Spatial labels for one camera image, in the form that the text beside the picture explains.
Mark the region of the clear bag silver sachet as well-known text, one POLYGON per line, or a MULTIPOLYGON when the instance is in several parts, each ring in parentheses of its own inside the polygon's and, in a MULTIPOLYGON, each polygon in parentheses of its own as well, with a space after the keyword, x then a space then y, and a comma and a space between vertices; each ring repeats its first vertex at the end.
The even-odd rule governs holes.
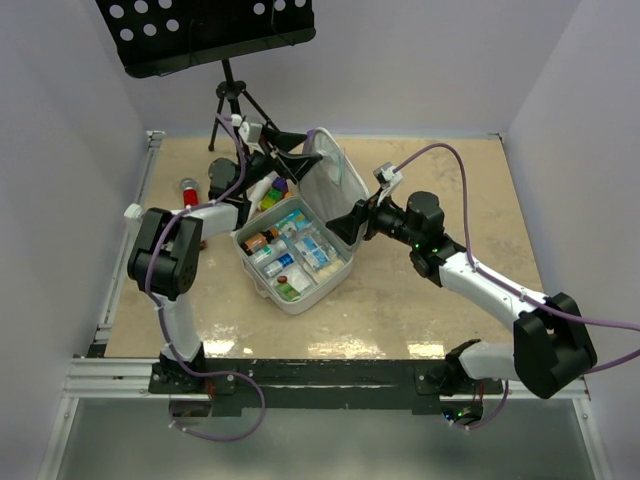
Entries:
POLYGON ((342 148, 337 147, 327 150, 326 157, 327 175, 335 185, 340 185, 345 170, 344 152, 342 148))

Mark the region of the small white blue bottle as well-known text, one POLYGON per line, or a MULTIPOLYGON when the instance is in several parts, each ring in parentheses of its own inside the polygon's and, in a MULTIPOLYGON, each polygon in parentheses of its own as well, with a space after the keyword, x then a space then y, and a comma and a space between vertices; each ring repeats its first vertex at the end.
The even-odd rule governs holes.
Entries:
POLYGON ((273 278, 294 262, 294 257, 289 253, 285 253, 284 255, 280 256, 279 258, 265 266, 263 272, 267 278, 273 278))

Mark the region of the clear bag with wipes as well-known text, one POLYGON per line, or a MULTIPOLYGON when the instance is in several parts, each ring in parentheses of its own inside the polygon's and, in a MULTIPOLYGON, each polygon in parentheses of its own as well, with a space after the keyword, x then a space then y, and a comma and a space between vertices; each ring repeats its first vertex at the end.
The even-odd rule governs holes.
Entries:
POLYGON ((314 227, 308 227, 297 234, 293 244, 313 271, 328 267, 334 260, 331 244, 314 227))

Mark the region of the grey medicine case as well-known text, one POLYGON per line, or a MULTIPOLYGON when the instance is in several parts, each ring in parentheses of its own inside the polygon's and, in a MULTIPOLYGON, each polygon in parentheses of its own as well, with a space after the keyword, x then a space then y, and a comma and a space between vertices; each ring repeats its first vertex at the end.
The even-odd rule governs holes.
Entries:
POLYGON ((281 310, 288 314, 295 315, 308 310, 337 288, 350 274, 354 255, 359 247, 358 243, 353 246, 346 245, 325 226, 327 221, 349 213, 358 200, 365 200, 369 196, 369 191, 364 181, 346 155, 344 155, 345 170, 342 183, 335 185, 327 175, 326 151, 337 147, 340 146, 326 129, 317 128, 313 140, 303 147, 303 152, 319 153, 323 156, 323 159, 297 184, 297 193, 281 200, 269 210, 258 214, 235 234, 236 251, 240 255, 245 271, 254 280, 259 294, 272 300, 281 310), (335 257, 341 257, 345 262, 345 266, 338 273, 320 285, 312 278, 311 267, 302 259, 293 244, 296 235, 303 230, 292 237, 286 237, 279 232, 280 236, 270 242, 283 240, 287 244, 285 253, 291 254, 295 259, 293 264, 273 278, 267 278, 263 272, 264 267, 268 264, 262 267, 252 265, 249 261, 250 256, 242 249, 242 243, 247 239, 270 227, 277 228, 276 224, 296 209, 300 209, 307 217, 310 222, 308 227, 316 228, 326 241, 331 244, 335 257), (279 276, 287 276, 289 270, 295 266, 306 272, 309 278, 313 280, 314 286, 300 294, 300 298, 296 301, 287 302, 277 292, 276 284, 279 283, 279 276))

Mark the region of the brown bottle orange cap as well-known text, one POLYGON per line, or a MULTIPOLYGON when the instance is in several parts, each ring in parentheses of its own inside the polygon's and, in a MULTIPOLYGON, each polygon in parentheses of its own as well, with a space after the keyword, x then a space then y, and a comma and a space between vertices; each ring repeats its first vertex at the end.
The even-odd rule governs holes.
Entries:
POLYGON ((279 236, 280 234, 278 229, 270 227, 267 230, 258 232, 243 242, 242 249, 247 255, 251 256, 267 246, 271 241, 277 239, 279 236))

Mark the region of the white green tube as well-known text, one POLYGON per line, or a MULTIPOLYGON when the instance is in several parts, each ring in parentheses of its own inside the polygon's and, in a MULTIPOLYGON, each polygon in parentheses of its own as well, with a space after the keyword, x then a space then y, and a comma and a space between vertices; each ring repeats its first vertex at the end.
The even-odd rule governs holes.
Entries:
POLYGON ((276 240, 249 257, 249 261, 256 267, 262 267, 275 261, 287 250, 287 244, 283 240, 276 240))

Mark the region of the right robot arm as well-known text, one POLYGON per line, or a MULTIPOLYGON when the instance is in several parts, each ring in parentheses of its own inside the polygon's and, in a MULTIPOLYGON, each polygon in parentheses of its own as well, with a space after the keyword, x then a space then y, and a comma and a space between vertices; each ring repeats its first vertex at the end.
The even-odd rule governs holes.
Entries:
POLYGON ((374 195, 326 223, 348 245, 377 234, 409 246, 416 272, 436 286, 474 303, 512 334, 506 344, 467 341, 445 357, 442 387, 469 392, 480 380, 515 380, 549 399, 597 363, 576 302, 564 293, 549 297, 484 269, 469 249, 445 231, 436 195, 418 191, 405 208, 374 195))

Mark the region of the small green packet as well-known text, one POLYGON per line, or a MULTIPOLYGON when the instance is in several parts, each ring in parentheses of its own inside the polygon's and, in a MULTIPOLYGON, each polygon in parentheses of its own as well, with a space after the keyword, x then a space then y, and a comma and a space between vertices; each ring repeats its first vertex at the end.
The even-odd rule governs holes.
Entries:
POLYGON ((277 283, 276 290, 284 301, 293 302, 300 298, 300 293, 289 283, 277 283))

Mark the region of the white gauze packet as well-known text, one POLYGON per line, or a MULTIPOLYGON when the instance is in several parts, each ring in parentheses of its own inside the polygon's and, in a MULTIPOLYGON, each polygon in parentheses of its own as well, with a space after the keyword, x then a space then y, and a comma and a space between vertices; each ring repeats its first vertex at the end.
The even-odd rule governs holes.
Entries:
POLYGON ((303 269, 298 266, 292 267, 287 273, 288 283, 298 293, 302 294, 314 286, 314 282, 303 269))

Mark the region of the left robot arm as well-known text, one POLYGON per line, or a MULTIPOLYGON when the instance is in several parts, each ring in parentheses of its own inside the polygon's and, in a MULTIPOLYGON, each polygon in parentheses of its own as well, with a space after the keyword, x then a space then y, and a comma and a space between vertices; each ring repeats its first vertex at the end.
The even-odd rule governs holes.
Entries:
POLYGON ((278 131, 260 122, 223 123, 238 154, 214 160, 209 168, 206 202, 187 202, 180 210, 149 208, 140 217, 127 275, 156 309, 164 346, 161 357, 176 363, 173 382, 185 392, 200 390, 207 368, 196 359, 204 356, 195 330, 187 293, 196 279, 201 244, 237 231, 257 205, 250 194, 273 175, 299 182, 321 159, 306 151, 295 154, 310 139, 308 133, 278 131))

